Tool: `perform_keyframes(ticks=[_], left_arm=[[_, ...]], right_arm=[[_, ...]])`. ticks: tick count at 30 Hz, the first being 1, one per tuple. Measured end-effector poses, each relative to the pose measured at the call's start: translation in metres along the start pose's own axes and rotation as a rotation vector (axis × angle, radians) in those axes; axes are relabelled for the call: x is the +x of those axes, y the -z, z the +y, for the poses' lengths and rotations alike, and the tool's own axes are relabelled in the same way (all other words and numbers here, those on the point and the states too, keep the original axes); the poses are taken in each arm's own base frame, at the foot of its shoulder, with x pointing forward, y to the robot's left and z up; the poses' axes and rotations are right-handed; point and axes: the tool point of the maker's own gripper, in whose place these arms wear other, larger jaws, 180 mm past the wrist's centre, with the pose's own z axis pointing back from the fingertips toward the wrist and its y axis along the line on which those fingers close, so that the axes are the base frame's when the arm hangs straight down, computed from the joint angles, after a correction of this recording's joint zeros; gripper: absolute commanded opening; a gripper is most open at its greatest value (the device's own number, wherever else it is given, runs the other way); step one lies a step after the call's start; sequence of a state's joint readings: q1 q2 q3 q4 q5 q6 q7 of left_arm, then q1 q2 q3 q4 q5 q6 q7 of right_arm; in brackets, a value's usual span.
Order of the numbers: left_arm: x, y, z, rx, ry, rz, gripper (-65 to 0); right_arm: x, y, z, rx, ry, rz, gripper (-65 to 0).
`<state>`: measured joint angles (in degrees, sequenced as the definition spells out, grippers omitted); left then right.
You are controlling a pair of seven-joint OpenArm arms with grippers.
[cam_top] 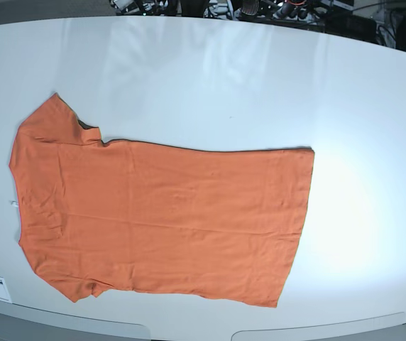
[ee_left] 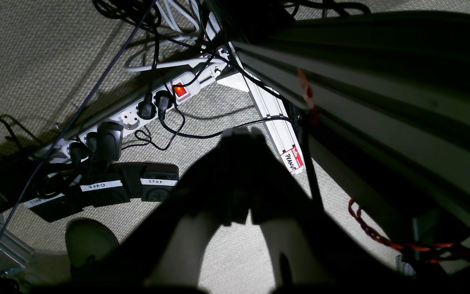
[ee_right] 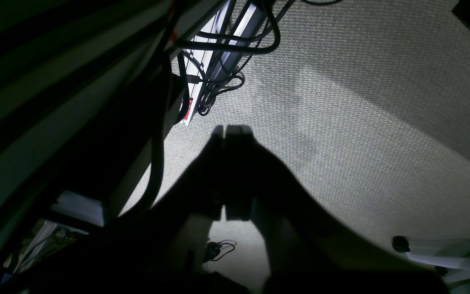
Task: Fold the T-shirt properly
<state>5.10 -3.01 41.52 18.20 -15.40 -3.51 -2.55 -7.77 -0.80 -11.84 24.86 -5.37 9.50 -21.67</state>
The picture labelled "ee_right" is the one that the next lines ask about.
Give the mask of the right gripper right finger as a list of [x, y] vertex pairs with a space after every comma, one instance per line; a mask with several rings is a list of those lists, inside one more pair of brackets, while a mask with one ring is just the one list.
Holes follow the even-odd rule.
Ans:
[[227, 217], [251, 221], [264, 240], [263, 294], [331, 293], [341, 272], [319, 242], [335, 235], [338, 222], [248, 125], [227, 126], [224, 150]]

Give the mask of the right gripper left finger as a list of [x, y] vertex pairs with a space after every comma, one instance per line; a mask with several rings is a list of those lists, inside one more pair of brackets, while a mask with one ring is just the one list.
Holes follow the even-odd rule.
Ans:
[[208, 234], [220, 219], [221, 202], [208, 170], [218, 161], [223, 126], [216, 126], [202, 152], [137, 224], [137, 291], [142, 294], [206, 293], [203, 273]]

